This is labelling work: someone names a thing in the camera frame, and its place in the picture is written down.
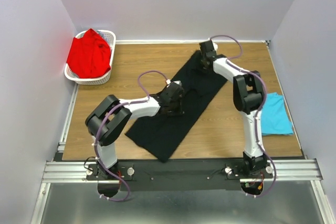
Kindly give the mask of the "black t shirt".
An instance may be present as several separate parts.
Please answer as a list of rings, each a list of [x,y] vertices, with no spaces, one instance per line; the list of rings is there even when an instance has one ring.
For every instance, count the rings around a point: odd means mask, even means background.
[[[184,89],[181,107],[172,114],[137,119],[125,135],[165,163],[227,80],[201,66],[201,52],[195,51],[172,78]]]

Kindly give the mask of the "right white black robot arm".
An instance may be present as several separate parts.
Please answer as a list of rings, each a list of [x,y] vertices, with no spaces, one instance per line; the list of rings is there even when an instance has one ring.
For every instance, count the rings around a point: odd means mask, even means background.
[[[259,72],[249,71],[217,53],[212,40],[200,43],[201,64],[233,84],[234,106],[243,117],[245,147],[243,162],[238,170],[246,177],[255,177],[267,166],[267,155],[262,142],[261,110],[266,101],[265,83]]]

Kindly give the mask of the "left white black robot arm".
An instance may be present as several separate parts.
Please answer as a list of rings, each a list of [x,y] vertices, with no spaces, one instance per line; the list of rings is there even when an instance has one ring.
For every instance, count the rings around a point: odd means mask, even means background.
[[[168,81],[159,93],[140,99],[118,99],[115,95],[108,95],[85,120],[94,139],[98,173],[104,179],[112,179],[116,175],[118,159],[114,143],[129,120],[161,114],[182,115],[183,95],[180,81]]]

